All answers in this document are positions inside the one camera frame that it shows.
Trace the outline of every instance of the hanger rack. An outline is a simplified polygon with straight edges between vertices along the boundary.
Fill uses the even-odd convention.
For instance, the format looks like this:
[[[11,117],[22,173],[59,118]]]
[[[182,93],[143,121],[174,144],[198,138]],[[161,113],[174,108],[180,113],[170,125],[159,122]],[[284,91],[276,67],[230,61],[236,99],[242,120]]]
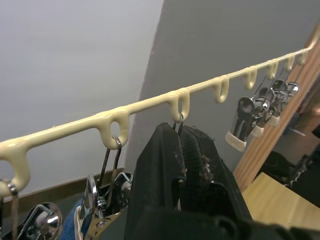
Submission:
[[[111,135],[111,123],[117,122],[119,124],[120,135],[118,138],[122,146],[128,141],[128,122],[129,116],[132,114],[167,103],[173,121],[179,123],[181,115],[178,102],[181,101],[182,103],[181,114],[186,119],[190,110],[190,94],[213,88],[215,101],[223,103],[228,96],[229,82],[232,79],[244,77],[244,86],[247,90],[250,90],[256,83],[257,71],[260,69],[266,68],[267,78],[272,80],[276,76],[279,62],[286,61],[285,70],[288,72],[292,70],[296,56],[298,56],[297,64],[304,65],[308,52],[316,44],[319,35],[320,31],[314,35],[309,47],[299,51],[149,99],[103,111],[77,121],[0,142],[0,160],[8,161],[11,164],[15,172],[12,182],[15,184],[17,191],[20,192],[30,180],[30,169],[26,160],[28,150],[92,128],[99,130],[101,140],[107,148],[116,150],[117,143]],[[8,197],[10,195],[8,187],[3,182],[0,182],[0,197]]]

